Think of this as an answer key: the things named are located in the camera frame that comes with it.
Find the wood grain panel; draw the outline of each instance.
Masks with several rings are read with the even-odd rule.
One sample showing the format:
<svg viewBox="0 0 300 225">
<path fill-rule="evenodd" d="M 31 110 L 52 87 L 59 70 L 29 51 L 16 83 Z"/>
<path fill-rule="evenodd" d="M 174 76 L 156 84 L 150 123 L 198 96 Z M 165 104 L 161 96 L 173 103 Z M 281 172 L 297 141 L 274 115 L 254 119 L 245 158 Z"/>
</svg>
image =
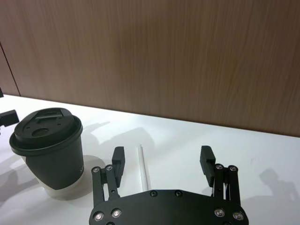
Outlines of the wood grain panel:
<svg viewBox="0 0 300 225">
<path fill-rule="evenodd" d="M 19 95 L 14 79 L 9 71 L 5 56 L 0 48 L 0 87 L 4 94 Z"/>
<path fill-rule="evenodd" d="M 2 0 L 21 95 L 300 136 L 298 0 Z"/>
</svg>

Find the white table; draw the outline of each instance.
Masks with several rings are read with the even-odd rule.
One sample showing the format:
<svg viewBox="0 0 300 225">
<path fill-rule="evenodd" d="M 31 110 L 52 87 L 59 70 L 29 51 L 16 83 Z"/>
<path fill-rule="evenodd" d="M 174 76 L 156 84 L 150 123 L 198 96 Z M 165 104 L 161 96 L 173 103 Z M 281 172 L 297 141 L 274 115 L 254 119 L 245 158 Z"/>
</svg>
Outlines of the white table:
<svg viewBox="0 0 300 225">
<path fill-rule="evenodd" d="M 209 145 L 217 162 L 239 168 L 241 204 L 250 224 L 299 223 L 300 138 L 23 97 L 0 98 L 0 112 L 16 109 L 21 120 L 49 107 L 67 108 L 81 119 L 86 173 L 95 165 L 110 163 L 114 147 L 125 147 L 121 196 L 142 191 L 136 151 L 140 144 L 151 189 L 210 195 L 199 163 L 201 145 Z M 8 139 L 14 128 L 1 128 L 0 224 L 88 224 L 92 193 L 64 201 L 50 198 L 11 151 Z M 90 176 L 87 183 L 91 187 Z"/>
</svg>

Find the black object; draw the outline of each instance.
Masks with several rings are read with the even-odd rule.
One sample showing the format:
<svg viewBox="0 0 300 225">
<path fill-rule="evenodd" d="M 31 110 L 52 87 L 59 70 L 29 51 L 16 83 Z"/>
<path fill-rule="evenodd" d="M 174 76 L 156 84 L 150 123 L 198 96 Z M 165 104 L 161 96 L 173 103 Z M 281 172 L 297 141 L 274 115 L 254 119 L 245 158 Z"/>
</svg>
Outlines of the black object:
<svg viewBox="0 0 300 225">
<path fill-rule="evenodd" d="M 54 190 L 77 181 L 84 170 L 81 121 L 63 108 L 48 108 L 25 117 L 11 135 L 14 153 L 25 156 L 30 170 Z"/>
<path fill-rule="evenodd" d="M 3 93 L 0 88 L 0 98 L 1 97 L 3 97 Z M 19 122 L 19 118 L 15 110 L 0 113 L 0 127 L 1 126 L 7 127 L 18 122 Z"/>
<path fill-rule="evenodd" d="M 124 154 L 120 147 L 115 152 Z M 120 157 L 121 164 L 125 157 Z M 94 167 L 93 194 L 94 209 L 90 214 L 90 225 L 248 225 L 246 213 L 240 206 L 238 169 L 224 168 L 215 164 L 215 157 L 209 146 L 202 146 L 200 162 L 213 195 L 206 196 L 182 190 L 151 190 L 135 195 L 120 197 L 113 176 L 116 165 L 105 169 Z M 103 184 L 108 184 L 109 199 L 104 201 Z M 226 184 L 226 198 L 223 198 L 223 183 Z"/>
</svg>

